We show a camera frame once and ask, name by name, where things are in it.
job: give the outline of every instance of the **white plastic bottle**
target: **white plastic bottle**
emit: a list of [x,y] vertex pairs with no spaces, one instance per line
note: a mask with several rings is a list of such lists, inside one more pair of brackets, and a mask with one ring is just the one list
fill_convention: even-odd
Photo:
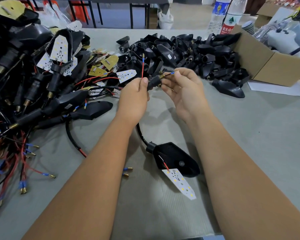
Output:
[[209,34],[220,34],[223,19],[225,18],[231,0],[216,0],[212,11],[211,21],[208,26]]
[[224,24],[221,29],[221,34],[229,34],[233,27],[239,23],[244,11],[246,10],[248,0],[233,0],[227,16],[225,17]]

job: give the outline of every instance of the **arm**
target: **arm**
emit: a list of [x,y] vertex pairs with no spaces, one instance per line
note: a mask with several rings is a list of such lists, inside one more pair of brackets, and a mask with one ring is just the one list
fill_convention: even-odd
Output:
[[147,78],[136,78],[122,90],[115,118],[23,240],[110,238],[129,137],[149,100],[147,85]]
[[196,74],[177,70],[162,89],[192,133],[225,239],[300,239],[300,212],[213,115]]

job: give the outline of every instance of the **red and white bottle label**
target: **red and white bottle label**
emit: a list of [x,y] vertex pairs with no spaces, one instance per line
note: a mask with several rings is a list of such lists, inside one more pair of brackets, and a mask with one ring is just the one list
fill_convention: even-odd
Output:
[[220,34],[225,35],[231,33],[233,27],[239,23],[240,18],[242,15],[233,15],[228,13],[225,17],[224,24],[221,28]]

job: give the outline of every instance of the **work surface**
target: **work surface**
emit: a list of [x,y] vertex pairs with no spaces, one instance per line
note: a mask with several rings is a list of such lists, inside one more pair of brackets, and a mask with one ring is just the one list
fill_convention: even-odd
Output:
[[[199,30],[84,31],[91,37],[92,48],[109,51],[118,51],[116,40],[127,35],[130,44],[156,32],[168,38],[184,33],[206,38],[206,33]],[[245,84],[246,97],[239,99],[219,93],[206,80],[203,83],[209,104],[227,131],[300,210],[300,97],[255,92]],[[171,141],[198,160],[189,130],[177,117],[170,98],[160,88],[150,91],[150,97],[140,122],[145,139],[156,144]],[[78,120],[72,124],[72,134],[86,152],[93,148],[116,113],[118,99],[100,100],[112,102],[112,110],[93,121]],[[19,240],[84,160],[68,140],[64,125],[37,131],[31,141],[41,146],[35,152],[34,167],[57,178],[30,173],[29,193],[25,195],[19,194],[17,182],[10,187],[8,200],[0,209],[0,240]],[[121,182],[113,240],[185,239],[220,233],[202,175],[187,179],[197,197],[190,201],[157,169],[136,132],[129,141],[126,166],[134,169]]]

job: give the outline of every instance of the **forearm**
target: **forearm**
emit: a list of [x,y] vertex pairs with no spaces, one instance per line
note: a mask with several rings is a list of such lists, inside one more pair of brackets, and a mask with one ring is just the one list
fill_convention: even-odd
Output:
[[23,240],[110,238],[132,129],[112,121]]
[[226,240],[300,239],[300,212],[208,111],[188,123]]

